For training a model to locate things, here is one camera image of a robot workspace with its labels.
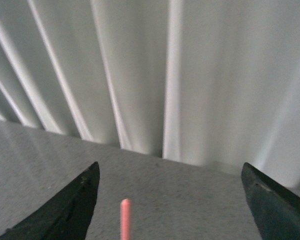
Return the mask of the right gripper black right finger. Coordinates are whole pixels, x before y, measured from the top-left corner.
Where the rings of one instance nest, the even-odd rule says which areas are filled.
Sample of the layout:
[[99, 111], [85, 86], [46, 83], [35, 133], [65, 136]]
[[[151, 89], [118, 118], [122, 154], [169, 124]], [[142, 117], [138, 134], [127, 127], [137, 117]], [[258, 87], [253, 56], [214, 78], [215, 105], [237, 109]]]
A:
[[300, 240], [300, 197], [248, 162], [241, 181], [261, 238]]

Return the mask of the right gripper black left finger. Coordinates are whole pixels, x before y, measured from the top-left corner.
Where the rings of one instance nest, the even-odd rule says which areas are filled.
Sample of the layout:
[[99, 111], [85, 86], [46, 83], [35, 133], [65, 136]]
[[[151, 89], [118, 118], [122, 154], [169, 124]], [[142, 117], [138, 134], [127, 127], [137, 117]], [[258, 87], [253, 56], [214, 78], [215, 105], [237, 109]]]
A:
[[100, 168], [94, 162], [38, 210], [6, 229], [0, 240], [84, 240], [99, 182]]

